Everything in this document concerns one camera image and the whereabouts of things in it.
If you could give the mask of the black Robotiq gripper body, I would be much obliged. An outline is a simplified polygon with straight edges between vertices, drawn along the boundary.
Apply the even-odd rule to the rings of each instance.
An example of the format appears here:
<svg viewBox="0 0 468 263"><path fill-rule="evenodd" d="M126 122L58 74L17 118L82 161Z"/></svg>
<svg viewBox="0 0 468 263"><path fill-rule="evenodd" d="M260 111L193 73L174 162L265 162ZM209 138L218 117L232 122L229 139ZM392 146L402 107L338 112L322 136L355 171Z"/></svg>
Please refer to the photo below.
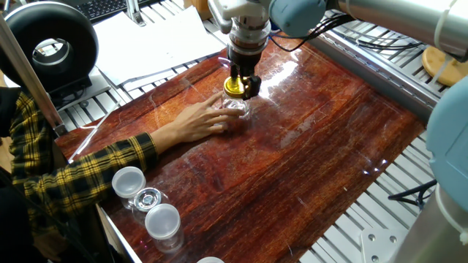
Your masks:
<svg viewBox="0 0 468 263"><path fill-rule="evenodd" d="M254 68L261 59L261 53L245 55L236 52L232 46L229 46L227 48L227 58L230 60L230 63L233 62L238 65L239 76L249 77L254 75Z"/></svg>

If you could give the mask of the bare human hand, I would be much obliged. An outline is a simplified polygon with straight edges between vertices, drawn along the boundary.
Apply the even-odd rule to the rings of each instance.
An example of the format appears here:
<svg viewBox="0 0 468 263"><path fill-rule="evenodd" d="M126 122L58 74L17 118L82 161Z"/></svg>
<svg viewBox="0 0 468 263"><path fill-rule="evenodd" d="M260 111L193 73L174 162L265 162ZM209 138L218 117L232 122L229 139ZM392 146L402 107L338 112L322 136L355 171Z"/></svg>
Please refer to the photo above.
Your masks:
<svg viewBox="0 0 468 263"><path fill-rule="evenodd" d="M240 109L213 108L221 97L222 92L216 93L204 102L198 102L183 110L169 125L176 142L193 142L222 133L227 130L228 121L245 115L245 111Z"/></svg>

